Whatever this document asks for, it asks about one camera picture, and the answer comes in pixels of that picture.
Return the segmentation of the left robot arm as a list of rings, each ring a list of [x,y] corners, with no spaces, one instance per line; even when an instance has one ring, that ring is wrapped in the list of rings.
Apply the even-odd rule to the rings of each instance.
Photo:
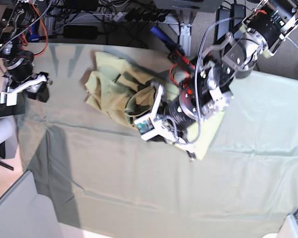
[[[171,49],[169,59],[187,78],[177,83],[179,95],[165,109],[162,125],[167,139],[185,144],[187,127],[202,124],[228,106],[233,79],[249,75],[259,56],[273,57],[298,27],[298,0],[261,0],[249,16],[237,21],[220,42],[201,44],[193,62]]]

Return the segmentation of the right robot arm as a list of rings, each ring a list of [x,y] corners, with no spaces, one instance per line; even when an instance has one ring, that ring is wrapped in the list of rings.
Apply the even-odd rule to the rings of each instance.
[[[36,54],[28,51],[26,33],[33,33],[40,14],[33,0],[17,0],[8,5],[0,20],[0,59],[5,67],[5,87],[0,93],[0,103],[15,106],[21,93],[32,100],[47,102],[49,99],[49,75],[34,73]]]

